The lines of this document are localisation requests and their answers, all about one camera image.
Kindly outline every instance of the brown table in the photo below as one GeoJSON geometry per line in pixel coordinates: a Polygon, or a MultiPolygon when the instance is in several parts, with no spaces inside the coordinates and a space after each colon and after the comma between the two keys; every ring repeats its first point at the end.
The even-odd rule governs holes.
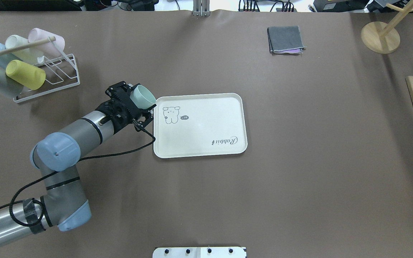
{"type": "MultiPolygon", "coordinates": [[[[78,164],[92,219],[0,248],[0,257],[151,257],[156,247],[240,245],[248,257],[413,257],[413,14],[395,53],[362,43],[392,15],[0,13],[0,41],[34,27],[64,36],[81,84],[21,104],[0,96],[0,205],[40,177],[49,133],[125,80],[156,97],[238,93],[248,149],[163,160],[150,148],[78,164]],[[299,25],[300,56],[269,53],[269,26],[299,25]]],[[[91,154],[133,149],[128,127],[91,154]]],[[[20,198],[45,193],[42,183],[20,198]]]]}

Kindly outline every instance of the gray towel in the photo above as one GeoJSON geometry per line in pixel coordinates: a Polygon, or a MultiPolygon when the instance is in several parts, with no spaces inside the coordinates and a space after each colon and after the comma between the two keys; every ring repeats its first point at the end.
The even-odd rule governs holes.
{"type": "Polygon", "coordinates": [[[299,26],[268,27],[269,49],[274,54],[300,54],[305,46],[299,26]]]}

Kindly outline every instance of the bear drawing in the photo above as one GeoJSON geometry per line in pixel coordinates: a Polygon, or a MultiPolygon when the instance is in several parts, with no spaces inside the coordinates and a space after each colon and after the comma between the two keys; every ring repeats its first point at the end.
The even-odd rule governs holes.
{"type": "Polygon", "coordinates": [[[163,108],[163,116],[167,124],[176,124],[179,115],[179,106],[169,106],[163,108]]]}

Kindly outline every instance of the pink object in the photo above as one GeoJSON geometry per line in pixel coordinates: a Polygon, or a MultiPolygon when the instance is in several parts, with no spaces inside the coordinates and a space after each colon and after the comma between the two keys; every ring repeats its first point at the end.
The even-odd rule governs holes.
{"type": "MultiPolygon", "coordinates": [[[[45,39],[51,36],[54,36],[56,38],[56,41],[53,41],[53,43],[55,43],[63,51],[65,49],[65,39],[62,36],[53,34],[40,28],[34,28],[30,31],[30,34],[28,35],[28,42],[45,39]]],[[[36,46],[36,48],[43,51],[44,54],[48,57],[59,57],[62,55],[50,42],[36,46]]]]}

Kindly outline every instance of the rectangular tray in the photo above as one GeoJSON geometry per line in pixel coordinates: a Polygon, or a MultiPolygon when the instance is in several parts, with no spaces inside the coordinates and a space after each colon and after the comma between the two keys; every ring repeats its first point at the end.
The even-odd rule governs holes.
{"type": "Polygon", "coordinates": [[[236,93],[161,97],[154,108],[154,153],[160,158],[237,154],[248,147],[236,93]]]}

